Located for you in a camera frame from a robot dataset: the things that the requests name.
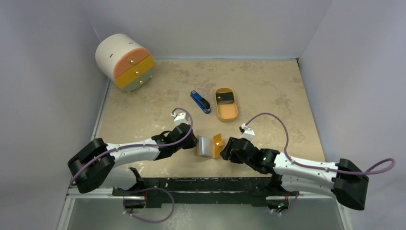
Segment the orange leather card holder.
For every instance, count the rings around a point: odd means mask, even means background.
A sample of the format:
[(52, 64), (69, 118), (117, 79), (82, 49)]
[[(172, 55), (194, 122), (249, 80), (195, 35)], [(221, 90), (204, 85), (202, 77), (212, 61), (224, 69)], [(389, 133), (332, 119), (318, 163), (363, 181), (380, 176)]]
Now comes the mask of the orange leather card holder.
[(224, 149), (225, 142), (221, 134), (213, 137), (198, 137), (196, 146), (196, 155), (199, 157), (215, 159), (220, 156), (220, 152)]

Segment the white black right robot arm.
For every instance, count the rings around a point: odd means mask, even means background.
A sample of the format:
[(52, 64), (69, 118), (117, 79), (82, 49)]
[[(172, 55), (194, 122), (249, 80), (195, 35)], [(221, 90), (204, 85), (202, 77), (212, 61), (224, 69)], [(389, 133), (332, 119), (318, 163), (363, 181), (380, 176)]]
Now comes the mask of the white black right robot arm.
[(303, 191), (329, 196), (354, 210), (365, 209), (369, 177), (348, 159), (338, 163), (288, 159), (283, 152), (258, 149), (244, 138), (230, 138), (220, 155), (226, 161), (271, 174), (269, 189), (275, 195)]

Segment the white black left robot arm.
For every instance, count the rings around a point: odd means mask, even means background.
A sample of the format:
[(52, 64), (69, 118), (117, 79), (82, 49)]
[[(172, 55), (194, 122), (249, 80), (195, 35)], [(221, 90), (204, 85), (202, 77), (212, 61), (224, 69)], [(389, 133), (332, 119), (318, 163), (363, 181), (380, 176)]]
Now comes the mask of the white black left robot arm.
[(68, 161), (70, 184), (80, 193), (88, 193), (99, 188), (115, 167), (169, 158), (179, 150), (193, 149), (197, 143), (191, 125), (186, 123), (139, 142), (112, 144), (96, 138)]

